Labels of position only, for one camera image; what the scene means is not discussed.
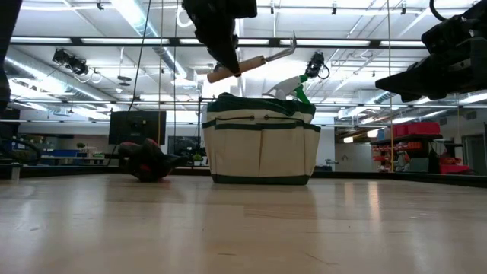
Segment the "silver ventilation duct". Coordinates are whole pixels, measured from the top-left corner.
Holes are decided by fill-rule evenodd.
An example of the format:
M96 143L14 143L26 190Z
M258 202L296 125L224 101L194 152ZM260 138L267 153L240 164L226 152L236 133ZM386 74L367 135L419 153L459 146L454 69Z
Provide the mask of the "silver ventilation duct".
M92 68L85 75L77 75L65 65L47 65L18 49L9 49L5 67L14 88L12 99L25 105L38 104L51 112L86 113L95 119L106 119L110 112L128 109L92 86L103 79Z

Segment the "red storage bin shelf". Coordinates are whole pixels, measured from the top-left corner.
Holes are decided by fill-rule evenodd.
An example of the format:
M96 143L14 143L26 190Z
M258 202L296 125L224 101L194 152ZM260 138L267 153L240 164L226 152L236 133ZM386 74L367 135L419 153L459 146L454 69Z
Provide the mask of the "red storage bin shelf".
M462 145L443 138L438 123L403 123L377 131L371 143L372 161L382 173L473 175L457 157L458 147Z

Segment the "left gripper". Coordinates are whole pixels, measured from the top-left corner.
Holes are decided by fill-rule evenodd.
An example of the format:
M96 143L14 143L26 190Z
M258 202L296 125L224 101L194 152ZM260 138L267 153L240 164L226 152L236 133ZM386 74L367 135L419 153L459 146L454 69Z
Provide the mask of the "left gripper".
M227 69L239 75L240 65L236 54L238 35L234 33L234 18L256 17L256 0L182 0L182 7L191 18L222 16L209 18L197 25L195 35L217 61L213 72Z

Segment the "red black gardening gloves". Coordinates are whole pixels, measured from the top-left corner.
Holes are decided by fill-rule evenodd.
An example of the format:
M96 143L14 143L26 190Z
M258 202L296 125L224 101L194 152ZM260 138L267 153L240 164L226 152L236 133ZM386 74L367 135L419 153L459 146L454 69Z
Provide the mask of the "red black gardening gloves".
M143 183L153 183L166 177L172 170L188 163L187 156L166 155L153 139L141 143L122 142L118 149L122 167Z

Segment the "black monitor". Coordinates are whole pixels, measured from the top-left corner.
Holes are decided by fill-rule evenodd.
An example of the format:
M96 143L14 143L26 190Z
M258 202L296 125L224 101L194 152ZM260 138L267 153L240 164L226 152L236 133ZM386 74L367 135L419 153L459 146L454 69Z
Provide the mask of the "black monitor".
M152 139L159 145L165 143L165 111L118 111L111 113L109 144L122 142L141 143Z

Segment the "green spray bottle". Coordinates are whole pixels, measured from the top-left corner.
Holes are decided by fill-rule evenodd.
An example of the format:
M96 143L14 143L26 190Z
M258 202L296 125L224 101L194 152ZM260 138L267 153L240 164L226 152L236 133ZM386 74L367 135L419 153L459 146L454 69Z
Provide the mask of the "green spray bottle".
M287 100L287 97L293 97L304 104L310 104L309 99L304 93L304 83L307 80L308 77L306 75L288 78L263 93L263 96L269 96L279 100Z

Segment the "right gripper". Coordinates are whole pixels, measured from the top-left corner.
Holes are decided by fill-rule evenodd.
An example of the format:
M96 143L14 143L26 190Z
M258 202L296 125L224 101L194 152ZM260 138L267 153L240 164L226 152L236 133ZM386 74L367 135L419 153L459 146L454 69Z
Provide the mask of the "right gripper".
M457 44L456 50L464 63L456 77L457 86L449 71L457 59L452 49L432 53L404 72L377 80L375 86L398 94L402 102L441 100L451 93L487 90L487 39L467 39Z

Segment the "three-prong wooden hand cultivator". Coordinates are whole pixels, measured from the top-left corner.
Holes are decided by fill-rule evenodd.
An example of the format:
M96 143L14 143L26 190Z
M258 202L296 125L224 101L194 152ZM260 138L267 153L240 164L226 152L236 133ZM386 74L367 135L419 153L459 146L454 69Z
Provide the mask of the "three-prong wooden hand cultivator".
M260 66L265 65L267 62L272 62L277 59L292 55L296 49L296 46L297 37L295 36L295 33L293 33L293 37L290 39L290 46L287 49L284 49L281 52L278 52L272 56L256 56L252 59L242 61L239 63L238 72L231 72L228 68L220 68L215 72L207 74L207 80L209 83L215 83L226 78L239 77L242 73L257 69Z

